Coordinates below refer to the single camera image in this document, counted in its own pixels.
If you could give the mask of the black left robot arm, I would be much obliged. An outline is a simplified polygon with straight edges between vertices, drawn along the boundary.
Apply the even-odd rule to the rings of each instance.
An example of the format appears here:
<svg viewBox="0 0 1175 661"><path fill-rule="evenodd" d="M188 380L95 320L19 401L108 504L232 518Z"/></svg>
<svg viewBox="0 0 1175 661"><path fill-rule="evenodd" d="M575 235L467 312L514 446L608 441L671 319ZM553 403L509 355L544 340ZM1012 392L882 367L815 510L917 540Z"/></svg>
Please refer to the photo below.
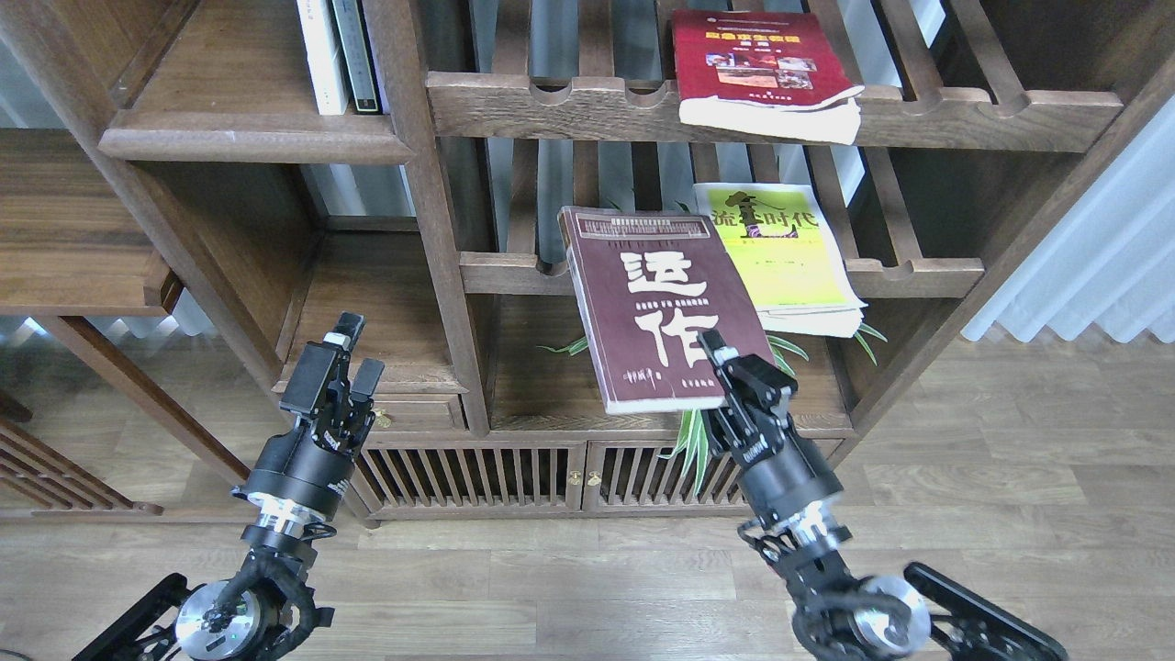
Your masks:
<svg viewBox="0 0 1175 661"><path fill-rule="evenodd" d="M385 365L364 359L349 375L364 330L341 313L334 330L298 356L280 406L297 418L273 436L248 480L231 494L258 508L242 540L249 552L235 576L189 588L164 576L80 652L81 660L277 660L303 645L334 611L318 607L306 584L313 542L334 537L331 520L372 427L374 393Z"/></svg>

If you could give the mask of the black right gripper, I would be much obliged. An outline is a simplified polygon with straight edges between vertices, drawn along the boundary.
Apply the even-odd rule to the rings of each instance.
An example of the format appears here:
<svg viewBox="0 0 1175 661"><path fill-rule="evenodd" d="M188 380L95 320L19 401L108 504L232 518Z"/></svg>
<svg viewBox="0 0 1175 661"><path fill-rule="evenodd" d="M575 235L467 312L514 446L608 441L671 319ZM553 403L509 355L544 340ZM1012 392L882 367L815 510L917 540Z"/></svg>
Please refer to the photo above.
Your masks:
<svg viewBox="0 0 1175 661"><path fill-rule="evenodd" d="M740 470L738 484L765 532L826 537L842 486L825 456L798 436L788 413L798 382L758 355L740 356L717 328L698 333L725 400L709 410L709 443Z"/></svg>

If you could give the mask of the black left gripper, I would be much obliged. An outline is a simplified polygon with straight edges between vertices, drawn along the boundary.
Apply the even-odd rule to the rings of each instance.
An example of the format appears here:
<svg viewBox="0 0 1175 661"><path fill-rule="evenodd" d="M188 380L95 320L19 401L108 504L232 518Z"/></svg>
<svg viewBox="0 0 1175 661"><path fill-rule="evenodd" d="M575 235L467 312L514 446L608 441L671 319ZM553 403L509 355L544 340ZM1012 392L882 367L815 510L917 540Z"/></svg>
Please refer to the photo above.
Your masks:
<svg viewBox="0 0 1175 661"><path fill-rule="evenodd" d="M364 330L362 313L343 312L323 342L298 356L278 405L297 417L273 436L248 480L231 492L260 510L256 526L298 534L334 519L349 490L355 459L372 427L372 396L385 364L365 357L349 380L350 352Z"/></svg>

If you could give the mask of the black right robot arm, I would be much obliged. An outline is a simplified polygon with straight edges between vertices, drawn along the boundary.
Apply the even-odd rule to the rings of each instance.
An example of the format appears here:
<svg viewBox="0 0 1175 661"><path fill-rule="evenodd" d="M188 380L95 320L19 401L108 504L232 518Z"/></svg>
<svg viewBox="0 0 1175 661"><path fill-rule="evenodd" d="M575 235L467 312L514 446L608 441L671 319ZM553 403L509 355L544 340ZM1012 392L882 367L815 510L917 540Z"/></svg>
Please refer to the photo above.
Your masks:
<svg viewBox="0 0 1175 661"><path fill-rule="evenodd" d="M818 660L898 660L941 645L953 660L1065 660L1058 640L922 562L901 575L853 576L840 547L850 531L831 505L841 483L788 414L792 376L739 355L721 333L699 336L721 405L704 413L710 448L738 467L752 518L739 535L776 569L795 611L792 629Z"/></svg>

